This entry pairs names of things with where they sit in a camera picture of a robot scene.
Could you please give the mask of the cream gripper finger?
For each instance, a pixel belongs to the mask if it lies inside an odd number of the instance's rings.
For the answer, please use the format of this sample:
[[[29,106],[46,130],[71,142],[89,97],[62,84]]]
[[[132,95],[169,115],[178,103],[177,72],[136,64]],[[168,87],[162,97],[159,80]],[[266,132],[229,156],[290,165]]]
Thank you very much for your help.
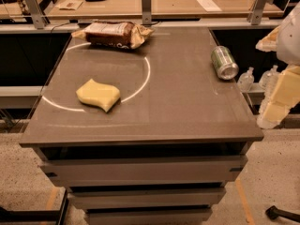
[[[266,37],[260,39],[255,48],[262,52],[275,52],[278,48],[279,27],[273,29]]]
[[[267,84],[257,124],[272,129],[300,102],[300,66],[288,65]]]

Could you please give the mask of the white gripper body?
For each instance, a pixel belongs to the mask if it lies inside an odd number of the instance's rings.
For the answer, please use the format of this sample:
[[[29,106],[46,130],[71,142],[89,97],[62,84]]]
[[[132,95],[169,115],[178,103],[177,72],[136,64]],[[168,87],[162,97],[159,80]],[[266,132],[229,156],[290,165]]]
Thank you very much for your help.
[[[300,65],[300,4],[282,21],[277,34],[277,58]]]

